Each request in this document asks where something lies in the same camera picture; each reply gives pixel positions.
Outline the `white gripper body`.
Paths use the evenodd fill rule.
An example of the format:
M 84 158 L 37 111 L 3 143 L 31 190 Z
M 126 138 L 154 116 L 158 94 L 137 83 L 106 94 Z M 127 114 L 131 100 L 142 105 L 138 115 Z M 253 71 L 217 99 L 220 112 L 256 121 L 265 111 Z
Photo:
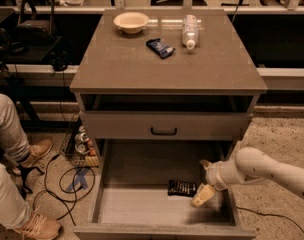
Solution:
M 223 191 L 233 183 L 233 164 L 231 161 L 208 162 L 204 169 L 207 183 L 216 191 Z

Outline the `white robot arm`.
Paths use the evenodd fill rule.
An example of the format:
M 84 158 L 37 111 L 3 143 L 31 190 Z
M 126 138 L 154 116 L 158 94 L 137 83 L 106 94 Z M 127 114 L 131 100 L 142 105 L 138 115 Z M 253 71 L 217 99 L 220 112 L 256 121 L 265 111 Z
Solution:
M 304 200 L 304 168 L 274 160 L 261 150 L 252 147 L 240 149 L 227 161 L 211 163 L 201 160 L 206 183 L 201 183 L 191 205 L 199 207 L 216 192 L 232 185 L 247 185 L 271 180 Z

